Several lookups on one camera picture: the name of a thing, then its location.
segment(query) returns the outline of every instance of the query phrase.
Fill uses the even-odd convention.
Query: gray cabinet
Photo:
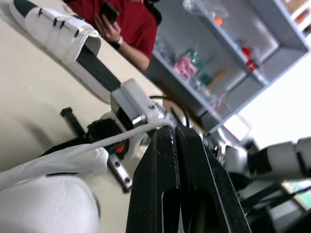
[[[196,16],[185,11],[182,0],[163,0],[156,5],[163,17],[158,36],[177,56],[197,46],[200,59],[212,58],[202,72],[226,70],[211,90],[217,103],[176,74],[156,51],[147,71],[152,81],[169,87],[207,131],[223,124],[309,51],[303,34],[280,0],[223,0],[223,4],[229,16],[221,27],[209,15]],[[260,69],[249,69],[237,40],[246,41],[257,50]]]

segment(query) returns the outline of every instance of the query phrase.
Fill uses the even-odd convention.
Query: beige table surface
[[[0,170],[72,139],[73,133],[59,115],[61,109],[72,107],[83,126],[110,111],[109,105],[94,97],[14,22],[7,5],[10,1],[0,0]],[[60,0],[34,2],[66,11]],[[160,94],[105,41],[98,57],[120,81],[134,78],[147,94]],[[131,172],[137,162],[130,163]],[[84,178],[101,203],[101,232],[125,232],[130,196],[122,194],[110,174]]]

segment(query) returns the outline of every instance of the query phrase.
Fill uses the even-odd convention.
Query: smartphone
[[[110,5],[107,1],[105,1],[102,4],[101,10],[99,12],[99,15],[102,16],[106,16],[108,21],[113,24],[118,16],[119,16],[119,12],[112,6]]]

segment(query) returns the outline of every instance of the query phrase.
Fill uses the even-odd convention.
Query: person
[[[111,24],[105,16],[99,15],[104,1],[70,0],[67,4],[129,62],[145,71],[156,40],[159,13],[154,14],[153,5],[144,0],[107,0],[119,12],[117,20]]]

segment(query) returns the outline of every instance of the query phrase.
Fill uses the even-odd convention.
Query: black wire
[[[264,200],[261,200],[259,201],[258,203],[263,203],[263,202],[268,202],[268,201],[271,201],[272,203],[274,203],[275,201],[280,201],[280,200],[287,200],[287,199],[292,199],[294,196],[296,196],[297,194],[300,194],[300,193],[305,193],[307,191],[309,191],[311,189],[311,186],[309,187],[306,187],[304,189],[301,189],[301,190],[298,190],[294,193],[289,193],[289,194],[286,194],[286,195],[282,195],[280,197],[276,197],[276,198],[269,198],[269,199],[264,199]]]
[[[264,199],[264,200],[260,200],[258,201],[256,204],[259,204],[259,203],[265,203],[265,202],[268,202],[266,205],[269,205],[271,208],[275,208],[287,201],[289,201],[290,199],[292,199],[294,196],[296,196],[297,194],[301,194],[301,193],[305,193],[305,192],[308,192],[309,190],[311,189],[311,186],[309,187],[306,187],[304,189],[301,189],[301,190],[298,190],[294,193],[289,193],[289,194],[286,194],[286,195],[282,195],[282,196],[279,196],[279,197],[276,197],[276,198],[269,198],[269,199]],[[249,214],[250,210],[256,205],[252,205],[252,206],[249,206],[246,210],[245,210],[245,213],[246,214]]]
[[[174,104],[176,104],[183,111],[183,113],[185,115],[186,126],[190,127],[189,117],[188,117],[188,114],[187,114],[186,110],[180,104],[178,104],[176,101],[174,101],[173,99],[171,99],[169,97],[166,97],[166,96],[150,96],[149,98],[152,99],[152,100],[168,100],[168,101],[173,102]]]

